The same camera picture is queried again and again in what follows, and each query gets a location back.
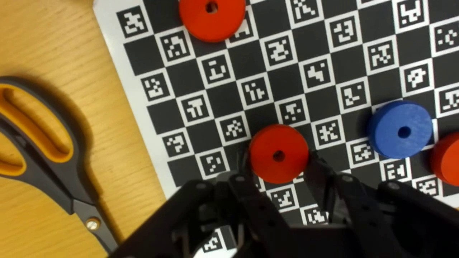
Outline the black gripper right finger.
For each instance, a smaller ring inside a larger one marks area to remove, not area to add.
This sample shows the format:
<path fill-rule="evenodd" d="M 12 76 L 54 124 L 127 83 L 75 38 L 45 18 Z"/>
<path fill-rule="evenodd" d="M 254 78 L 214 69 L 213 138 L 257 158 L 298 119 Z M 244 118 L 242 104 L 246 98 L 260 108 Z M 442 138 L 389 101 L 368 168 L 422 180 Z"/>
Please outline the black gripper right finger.
<path fill-rule="evenodd" d="M 310 157 L 305 178 L 318 205 L 329 214 L 330 224 L 351 233 L 363 258 L 409 258 L 361 180 L 335 171 L 318 154 Z"/>

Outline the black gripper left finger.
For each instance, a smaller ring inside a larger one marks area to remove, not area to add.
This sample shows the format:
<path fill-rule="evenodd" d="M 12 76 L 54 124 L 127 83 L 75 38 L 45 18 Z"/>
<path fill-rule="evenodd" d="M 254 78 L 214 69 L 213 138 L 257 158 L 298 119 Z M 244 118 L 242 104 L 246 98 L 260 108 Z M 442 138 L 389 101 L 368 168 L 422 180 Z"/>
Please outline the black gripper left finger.
<path fill-rule="evenodd" d="M 234 238 L 232 258 L 298 258 L 295 230 L 272 200 L 263 194 L 240 167 L 216 180 L 216 228 L 227 228 Z"/>

